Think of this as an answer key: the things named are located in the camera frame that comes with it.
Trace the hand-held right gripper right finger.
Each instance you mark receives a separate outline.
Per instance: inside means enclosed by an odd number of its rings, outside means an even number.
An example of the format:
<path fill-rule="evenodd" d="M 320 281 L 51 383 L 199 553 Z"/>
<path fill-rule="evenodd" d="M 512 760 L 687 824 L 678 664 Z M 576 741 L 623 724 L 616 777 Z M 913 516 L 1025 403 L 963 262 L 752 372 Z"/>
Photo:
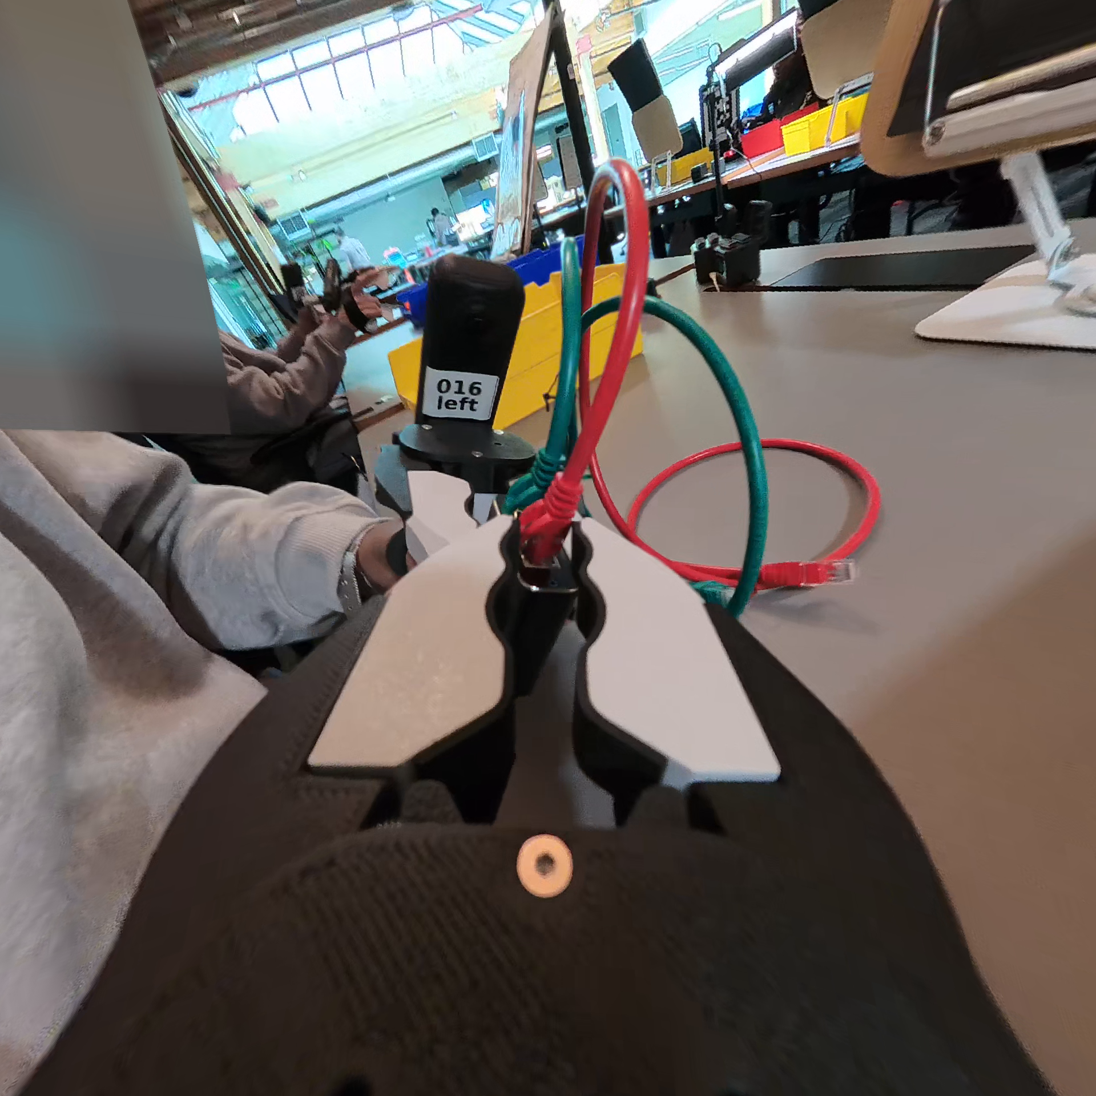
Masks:
<path fill-rule="evenodd" d="M 615 822 L 654 787 L 776 783 L 777 753 L 689 583 L 593 518 L 573 526 L 571 561 L 584 638 L 572 741 Z"/>

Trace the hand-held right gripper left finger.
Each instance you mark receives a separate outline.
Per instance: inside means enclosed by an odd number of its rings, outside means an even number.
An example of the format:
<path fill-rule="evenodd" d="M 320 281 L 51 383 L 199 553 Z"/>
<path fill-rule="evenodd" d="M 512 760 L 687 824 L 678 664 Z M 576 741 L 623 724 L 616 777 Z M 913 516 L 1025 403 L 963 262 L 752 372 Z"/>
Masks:
<path fill-rule="evenodd" d="M 516 760 L 515 658 L 494 615 L 512 566 L 500 516 L 443 548 L 385 600 L 307 760 L 321 777 L 445 787 L 491 825 Z"/>

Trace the black port block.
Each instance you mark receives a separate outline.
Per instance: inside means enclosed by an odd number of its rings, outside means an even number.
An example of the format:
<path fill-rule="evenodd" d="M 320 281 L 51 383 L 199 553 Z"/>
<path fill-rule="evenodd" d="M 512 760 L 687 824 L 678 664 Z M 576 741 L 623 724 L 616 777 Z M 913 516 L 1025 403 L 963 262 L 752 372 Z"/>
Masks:
<path fill-rule="evenodd" d="M 498 596 L 498 613 L 512 651 L 516 696 L 526 697 L 535 689 L 578 595 L 580 585 L 567 552 L 558 553 L 545 566 L 518 557 L 508 570 Z"/>

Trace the person's left forearm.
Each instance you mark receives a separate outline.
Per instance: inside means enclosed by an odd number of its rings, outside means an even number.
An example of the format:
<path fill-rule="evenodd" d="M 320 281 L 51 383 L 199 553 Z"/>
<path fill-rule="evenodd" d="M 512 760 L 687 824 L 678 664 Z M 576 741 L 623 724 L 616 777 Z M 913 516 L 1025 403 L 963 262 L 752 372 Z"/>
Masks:
<path fill-rule="evenodd" d="M 166 525 L 162 594 L 173 616 L 211 649 L 273 649 L 321 636 L 371 593 L 362 552 L 385 550 L 392 521 L 335 488 L 299 484 L 263 496 L 188 486 Z"/>

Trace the person's left hand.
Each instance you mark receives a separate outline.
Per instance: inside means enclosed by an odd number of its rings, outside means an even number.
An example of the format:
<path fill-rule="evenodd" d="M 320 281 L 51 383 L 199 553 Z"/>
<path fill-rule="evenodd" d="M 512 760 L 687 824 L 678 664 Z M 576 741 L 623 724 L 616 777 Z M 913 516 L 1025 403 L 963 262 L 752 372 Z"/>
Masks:
<path fill-rule="evenodd" d="M 363 600 L 387 594 L 415 568 L 405 525 L 396 518 L 371 525 L 353 550 L 354 581 Z"/>

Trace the yellow plastic bin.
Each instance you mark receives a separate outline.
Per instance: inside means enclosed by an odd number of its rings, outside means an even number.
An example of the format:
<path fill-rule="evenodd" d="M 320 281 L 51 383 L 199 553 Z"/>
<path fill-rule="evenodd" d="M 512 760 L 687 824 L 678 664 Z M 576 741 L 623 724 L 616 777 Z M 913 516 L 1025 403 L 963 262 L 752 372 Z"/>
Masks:
<path fill-rule="evenodd" d="M 625 265 L 599 266 L 595 276 L 593 303 L 598 304 L 619 296 L 623 289 Z M 504 383 L 495 424 L 499 429 L 513 427 L 548 407 L 545 398 L 554 399 L 560 353 L 563 347 L 563 306 L 560 273 L 538 274 L 539 282 L 525 287 L 526 304 L 521 328 L 516 338 L 509 373 Z M 607 364 L 616 315 L 610 315 L 593 324 L 590 329 L 592 380 L 599 379 Z M 418 405 L 418 380 L 421 373 L 422 338 L 414 338 L 402 347 L 391 351 L 393 381 L 405 407 L 415 410 Z"/>

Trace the blue plastic bin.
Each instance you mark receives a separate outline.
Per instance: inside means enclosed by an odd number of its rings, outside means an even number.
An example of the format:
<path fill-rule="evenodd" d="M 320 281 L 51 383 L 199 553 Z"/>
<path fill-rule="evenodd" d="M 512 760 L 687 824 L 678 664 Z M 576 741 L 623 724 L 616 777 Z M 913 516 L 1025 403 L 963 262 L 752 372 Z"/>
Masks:
<path fill-rule="evenodd" d="M 517 272 L 525 285 L 545 286 L 552 274 L 562 270 L 562 243 L 559 240 L 547 248 L 532 251 L 525 256 L 513 259 L 508 265 Z M 423 330 L 427 321 L 428 286 L 428 281 L 409 285 L 396 295 L 396 302 L 404 316 L 418 332 Z"/>

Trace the wooden display board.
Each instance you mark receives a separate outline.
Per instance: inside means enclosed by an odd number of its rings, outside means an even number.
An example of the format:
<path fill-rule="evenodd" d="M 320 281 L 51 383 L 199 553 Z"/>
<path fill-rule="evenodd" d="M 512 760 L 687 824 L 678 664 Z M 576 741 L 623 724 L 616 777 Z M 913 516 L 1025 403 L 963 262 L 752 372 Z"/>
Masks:
<path fill-rule="evenodd" d="M 547 3 L 541 24 L 512 59 L 499 144 L 496 226 L 488 259 L 509 261 L 528 252 L 532 240 L 537 166 L 535 127 L 552 58 L 558 4 Z"/>

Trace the yellow storage bin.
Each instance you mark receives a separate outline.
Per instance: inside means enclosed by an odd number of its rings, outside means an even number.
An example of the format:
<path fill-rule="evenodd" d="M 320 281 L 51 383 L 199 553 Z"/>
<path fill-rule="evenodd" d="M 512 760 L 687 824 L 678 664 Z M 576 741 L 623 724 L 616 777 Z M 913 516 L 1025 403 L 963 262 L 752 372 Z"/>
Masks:
<path fill-rule="evenodd" d="M 868 92 L 862 92 L 828 106 L 799 112 L 782 125 L 786 155 L 807 155 L 856 136 L 867 103 Z"/>
<path fill-rule="evenodd" d="M 662 157 L 653 163 L 653 185 L 663 189 L 702 180 L 712 174 L 713 162 L 708 148 L 687 155 Z"/>

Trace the black device box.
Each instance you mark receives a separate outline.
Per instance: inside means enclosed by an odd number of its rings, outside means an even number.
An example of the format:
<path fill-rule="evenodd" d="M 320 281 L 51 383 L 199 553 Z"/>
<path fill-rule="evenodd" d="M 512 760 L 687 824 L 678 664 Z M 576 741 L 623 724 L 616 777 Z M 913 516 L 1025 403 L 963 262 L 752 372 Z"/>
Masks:
<path fill-rule="evenodd" d="M 715 227 L 693 242 L 695 279 L 705 292 L 738 291 L 759 282 L 760 252 L 772 232 L 773 205 L 751 201 L 740 222 L 736 206 L 722 202 Z"/>

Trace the wooden workbench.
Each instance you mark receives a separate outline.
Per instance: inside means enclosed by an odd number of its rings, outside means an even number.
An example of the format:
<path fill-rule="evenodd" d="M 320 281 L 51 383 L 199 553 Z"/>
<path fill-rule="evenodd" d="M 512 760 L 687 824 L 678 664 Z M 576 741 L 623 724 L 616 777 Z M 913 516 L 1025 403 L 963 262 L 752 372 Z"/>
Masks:
<path fill-rule="evenodd" d="M 756 159 L 725 165 L 719 175 L 704 169 L 696 179 L 665 187 L 649 197 L 653 255 L 667 256 L 675 226 L 717 216 L 727 204 L 759 199 L 773 206 L 791 206 L 809 199 L 850 192 L 868 178 L 856 132 L 802 155 L 776 152 Z"/>

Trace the red storage bin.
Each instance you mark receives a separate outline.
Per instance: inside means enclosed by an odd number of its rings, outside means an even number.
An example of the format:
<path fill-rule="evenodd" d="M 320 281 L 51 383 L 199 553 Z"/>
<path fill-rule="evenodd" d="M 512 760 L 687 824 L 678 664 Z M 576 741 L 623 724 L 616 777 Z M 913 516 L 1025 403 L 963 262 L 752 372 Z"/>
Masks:
<path fill-rule="evenodd" d="M 799 111 L 790 112 L 782 119 L 770 119 L 766 122 L 757 119 L 760 124 L 746 129 L 742 135 L 740 149 L 743 155 L 749 161 L 753 161 L 770 153 L 783 150 L 783 128 L 806 118 L 807 115 L 815 114 L 817 110 L 819 105 L 809 105 Z"/>

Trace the black table mat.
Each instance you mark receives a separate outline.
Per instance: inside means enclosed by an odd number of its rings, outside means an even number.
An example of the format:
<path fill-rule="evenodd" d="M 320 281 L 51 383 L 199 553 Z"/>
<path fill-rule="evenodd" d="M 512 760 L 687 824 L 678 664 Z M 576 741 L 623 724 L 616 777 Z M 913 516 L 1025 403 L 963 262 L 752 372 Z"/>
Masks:
<path fill-rule="evenodd" d="M 1035 251 L 1025 246 L 833 256 L 776 281 L 772 289 L 800 292 L 974 291 L 1034 257 Z"/>

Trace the white tablet stand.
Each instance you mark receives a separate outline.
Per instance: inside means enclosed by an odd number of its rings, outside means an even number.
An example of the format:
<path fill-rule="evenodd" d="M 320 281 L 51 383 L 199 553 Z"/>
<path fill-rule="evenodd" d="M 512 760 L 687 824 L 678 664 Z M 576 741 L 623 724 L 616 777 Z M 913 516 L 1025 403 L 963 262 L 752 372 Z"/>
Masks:
<path fill-rule="evenodd" d="M 1094 129 L 1094 79 L 950 110 L 928 122 L 928 159 L 1000 154 L 999 166 L 1033 232 L 1027 261 L 946 306 L 915 328 L 932 341 L 1094 351 L 1095 260 L 1063 217 L 1038 148 L 1053 133 Z"/>

